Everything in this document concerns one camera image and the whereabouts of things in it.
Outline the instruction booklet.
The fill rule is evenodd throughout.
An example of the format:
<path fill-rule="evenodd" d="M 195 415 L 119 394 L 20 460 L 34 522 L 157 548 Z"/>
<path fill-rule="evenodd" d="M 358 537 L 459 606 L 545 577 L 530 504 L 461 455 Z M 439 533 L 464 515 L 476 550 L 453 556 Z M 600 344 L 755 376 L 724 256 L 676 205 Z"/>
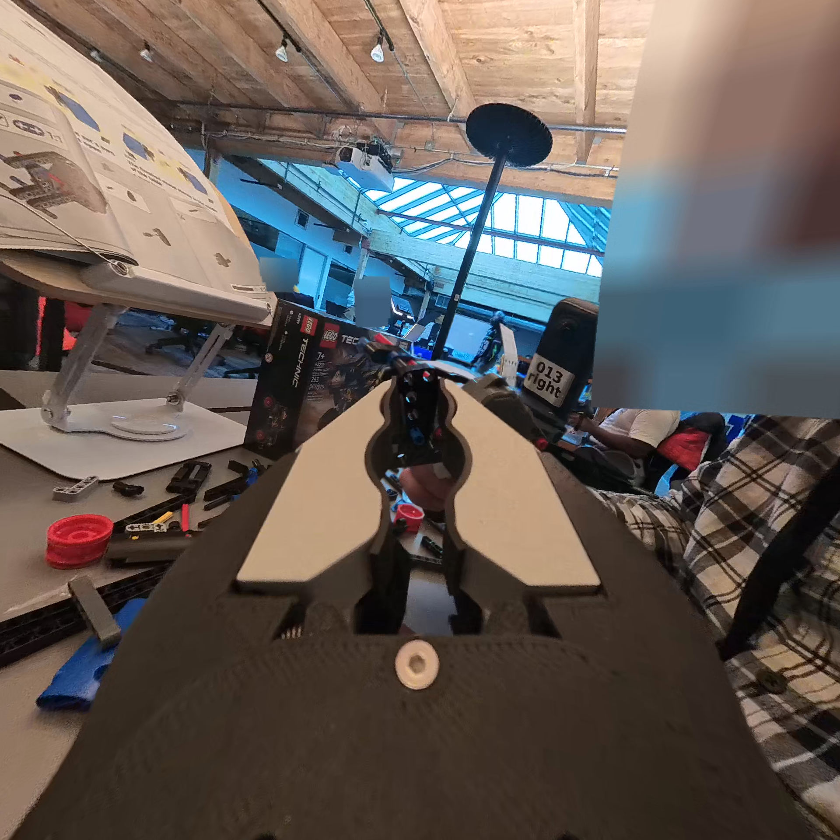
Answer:
<path fill-rule="evenodd" d="M 216 187 L 89 59 L 1 5 L 2 251 L 163 311 L 265 321 L 275 298 Z"/>

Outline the black rectangular frame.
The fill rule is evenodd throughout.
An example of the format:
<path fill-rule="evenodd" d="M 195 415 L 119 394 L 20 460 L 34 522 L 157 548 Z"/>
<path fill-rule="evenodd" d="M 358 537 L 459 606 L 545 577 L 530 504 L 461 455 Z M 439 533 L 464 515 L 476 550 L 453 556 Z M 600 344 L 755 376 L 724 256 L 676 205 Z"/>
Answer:
<path fill-rule="evenodd" d="M 212 471 L 206 461 L 189 460 L 175 471 L 165 491 L 177 496 L 194 496 L 205 484 Z"/>

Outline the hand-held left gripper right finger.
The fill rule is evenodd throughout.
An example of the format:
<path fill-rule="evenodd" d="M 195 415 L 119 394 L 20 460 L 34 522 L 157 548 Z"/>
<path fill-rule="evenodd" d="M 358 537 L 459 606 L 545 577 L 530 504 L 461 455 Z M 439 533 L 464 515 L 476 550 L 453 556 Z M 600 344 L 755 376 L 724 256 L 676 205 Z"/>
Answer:
<path fill-rule="evenodd" d="M 543 453 L 471 455 L 458 440 L 459 384 L 439 383 L 439 447 L 455 479 L 444 509 L 454 634 L 558 634 L 547 601 L 596 594 L 601 579 Z"/>

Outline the black cylinder motor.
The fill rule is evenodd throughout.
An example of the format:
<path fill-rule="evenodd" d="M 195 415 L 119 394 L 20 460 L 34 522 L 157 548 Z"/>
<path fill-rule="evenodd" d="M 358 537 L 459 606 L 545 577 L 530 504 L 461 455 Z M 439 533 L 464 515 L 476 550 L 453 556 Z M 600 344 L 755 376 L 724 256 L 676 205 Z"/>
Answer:
<path fill-rule="evenodd" d="M 194 532 L 122 532 L 112 536 L 103 562 L 113 568 L 171 564 L 195 542 Z"/>

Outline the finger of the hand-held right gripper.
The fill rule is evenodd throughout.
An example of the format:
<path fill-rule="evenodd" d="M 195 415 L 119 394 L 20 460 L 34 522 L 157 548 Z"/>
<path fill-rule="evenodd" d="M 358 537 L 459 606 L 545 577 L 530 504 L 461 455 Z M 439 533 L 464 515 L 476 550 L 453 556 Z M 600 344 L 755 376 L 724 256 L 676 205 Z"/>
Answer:
<path fill-rule="evenodd" d="M 458 385 L 458 441 L 471 455 L 522 455 L 549 443 L 531 409 L 502 377 L 485 374 Z"/>

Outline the person's right forearm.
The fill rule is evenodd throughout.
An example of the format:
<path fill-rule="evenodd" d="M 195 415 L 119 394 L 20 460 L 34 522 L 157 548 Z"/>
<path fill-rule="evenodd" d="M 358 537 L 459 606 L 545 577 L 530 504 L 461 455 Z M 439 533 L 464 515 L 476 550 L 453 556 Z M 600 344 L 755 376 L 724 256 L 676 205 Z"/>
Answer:
<path fill-rule="evenodd" d="M 671 576 L 686 573 L 685 551 L 697 519 L 697 498 L 679 488 L 663 497 L 589 489 Z"/>

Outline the person's right hand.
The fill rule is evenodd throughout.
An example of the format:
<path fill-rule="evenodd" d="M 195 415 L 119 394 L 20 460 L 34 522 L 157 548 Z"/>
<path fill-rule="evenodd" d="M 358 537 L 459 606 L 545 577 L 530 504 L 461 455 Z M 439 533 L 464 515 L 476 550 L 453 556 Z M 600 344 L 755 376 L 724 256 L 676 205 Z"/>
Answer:
<path fill-rule="evenodd" d="M 441 512 L 455 488 L 455 479 L 443 464 L 404 468 L 400 482 L 411 502 L 425 511 Z"/>

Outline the red and black backpack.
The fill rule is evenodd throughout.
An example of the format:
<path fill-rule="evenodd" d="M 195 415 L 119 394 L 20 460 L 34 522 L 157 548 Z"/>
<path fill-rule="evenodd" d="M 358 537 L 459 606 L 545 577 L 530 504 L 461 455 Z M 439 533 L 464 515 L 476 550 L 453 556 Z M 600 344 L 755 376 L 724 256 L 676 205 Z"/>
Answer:
<path fill-rule="evenodd" d="M 719 413 L 691 413 L 656 448 L 657 455 L 689 473 L 727 448 L 727 422 Z"/>

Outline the black blue LEGO assembly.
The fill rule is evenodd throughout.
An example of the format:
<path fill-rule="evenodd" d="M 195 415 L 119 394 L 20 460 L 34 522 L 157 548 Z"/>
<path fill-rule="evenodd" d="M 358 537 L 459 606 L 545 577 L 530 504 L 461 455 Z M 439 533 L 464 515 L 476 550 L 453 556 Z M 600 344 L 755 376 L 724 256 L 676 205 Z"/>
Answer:
<path fill-rule="evenodd" d="M 392 446 L 400 467 L 430 463 L 436 454 L 438 392 L 438 375 L 427 366 L 409 365 L 395 377 Z"/>

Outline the pile of black beam pieces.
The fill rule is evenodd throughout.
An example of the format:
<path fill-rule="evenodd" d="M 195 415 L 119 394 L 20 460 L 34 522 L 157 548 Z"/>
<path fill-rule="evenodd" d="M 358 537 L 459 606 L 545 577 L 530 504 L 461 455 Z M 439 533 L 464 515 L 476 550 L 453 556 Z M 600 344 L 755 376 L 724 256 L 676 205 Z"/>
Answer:
<path fill-rule="evenodd" d="M 196 538 L 211 522 L 220 517 L 240 490 L 244 490 L 251 479 L 265 473 L 268 464 L 261 464 L 253 459 L 248 465 L 239 466 L 231 461 L 230 465 L 238 475 L 221 485 L 199 493 L 204 519 L 199 518 L 199 511 L 190 513 L 190 529 Z M 166 511 L 174 511 L 169 520 L 170 531 L 181 531 L 180 514 L 183 504 L 189 502 L 194 509 L 196 496 L 177 496 L 169 494 L 153 505 L 143 505 L 141 509 L 116 514 L 113 521 L 113 535 L 122 533 L 124 527 L 135 522 L 152 522 Z M 111 569 L 123 572 L 123 576 L 110 582 L 99 582 L 96 587 L 107 603 L 110 612 L 116 616 L 130 602 L 149 597 L 159 584 L 172 563 L 152 566 L 130 566 L 113 568 L 103 562 L 104 557 L 92 567 L 81 570 L 84 574 L 96 569 Z M 57 595 L 43 593 L 35 599 L 33 605 L 13 607 L 12 612 L 4 614 L 1 622 L 1 665 L 11 665 L 18 660 L 55 644 L 74 634 L 88 629 L 88 625 L 71 600 L 65 581 Z"/>

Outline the grey desk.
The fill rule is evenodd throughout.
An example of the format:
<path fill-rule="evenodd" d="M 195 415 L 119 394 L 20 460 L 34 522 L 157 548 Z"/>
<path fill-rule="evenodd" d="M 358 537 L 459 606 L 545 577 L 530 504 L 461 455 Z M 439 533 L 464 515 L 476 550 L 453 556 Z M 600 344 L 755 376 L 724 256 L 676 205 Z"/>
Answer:
<path fill-rule="evenodd" d="M 38 407 L 43 392 L 56 375 L 2 371 L 2 390 L 9 400 L 24 407 Z M 106 403 L 158 398 L 176 384 L 178 375 L 87 374 L 73 400 Z M 256 388 L 255 381 L 205 378 L 191 394 L 191 401 L 247 424 Z M 210 455 L 209 480 L 221 482 L 233 473 L 226 469 L 239 450 Z M 1 464 L 1 596 L 2 621 L 67 596 L 66 581 L 73 572 L 53 570 L 45 562 L 48 526 L 63 517 L 98 513 L 116 521 L 144 504 L 164 497 L 171 469 L 157 469 L 140 476 L 145 493 L 140 502 L 121 498 L 101 485 L 83 502 L 52 499 L 54 487 L 71 482 L 57 478 L 35 463 L 2 447 Z M 440 575 L 415 570 L 409 586 L 404 624 L 417 634 L 450 634 L 448 618 L 455 611 Z M 1 674 L 1 837 L 9 838 L 29 808 L 39 798 L 76 739 L 84 715 L 77 711 L 42 711 L 36 699 L 49 685 L 58 667 L 81 645 L 84 633 L 63 639 L 2 667 Z"/>

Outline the person's plaid shirt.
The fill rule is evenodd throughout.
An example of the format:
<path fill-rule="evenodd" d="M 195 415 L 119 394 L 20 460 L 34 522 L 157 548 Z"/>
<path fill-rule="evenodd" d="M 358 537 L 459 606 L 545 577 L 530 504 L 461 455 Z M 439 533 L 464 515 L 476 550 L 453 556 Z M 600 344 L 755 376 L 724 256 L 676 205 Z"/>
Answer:
<path fill-rule="evenodd" d="M 676 566 L 713 633 L 730 629 L 748 579 L 820 480 L 838 469 L 838 420 L 759 417 L 721 459 L 687 479 L 688 541 Z M 726 670 L 771 769 L 824 837 L 838 838 L 839 541 L 832 516 L 746 650 Z"/>

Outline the white ceiling projector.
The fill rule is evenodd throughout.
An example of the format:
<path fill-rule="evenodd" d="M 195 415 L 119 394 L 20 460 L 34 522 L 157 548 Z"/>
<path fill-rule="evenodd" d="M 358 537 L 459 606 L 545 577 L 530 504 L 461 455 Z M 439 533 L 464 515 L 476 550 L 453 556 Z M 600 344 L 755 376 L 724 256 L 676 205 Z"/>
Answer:
<path fill-rule="evenodd" d="M 334 164 L 362 191 L 391 193 L 395 177 L 387 145 L 381 140 L 357 141 L 339 147 Z"/>

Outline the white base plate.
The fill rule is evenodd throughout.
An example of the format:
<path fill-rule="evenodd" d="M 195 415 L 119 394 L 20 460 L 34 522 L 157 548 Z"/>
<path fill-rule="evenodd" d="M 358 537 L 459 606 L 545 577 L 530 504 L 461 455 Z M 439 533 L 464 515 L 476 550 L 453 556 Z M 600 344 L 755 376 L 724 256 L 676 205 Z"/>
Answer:
<path fill-rule="evenodd" d="M 38 408 L 2 411 L 1 443 L 69 479 L 116 480 L 242 445 L 246 425 L 187 402 L 180 413 L 161 398 L 70 406 L 68 429 Z"/>

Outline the blue holed panel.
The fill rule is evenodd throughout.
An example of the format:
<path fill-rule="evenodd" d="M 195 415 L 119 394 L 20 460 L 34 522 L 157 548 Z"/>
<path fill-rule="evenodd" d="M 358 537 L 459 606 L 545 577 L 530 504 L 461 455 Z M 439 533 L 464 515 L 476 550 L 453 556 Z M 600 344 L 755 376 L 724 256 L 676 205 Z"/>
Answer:
<path fill-rule="evenodd" d="M 57 670 L 36 699 L 36 707 L 44 712 L 89 711 L 117 650 L 117 644 L 103 649 L 90 637 Z"/>

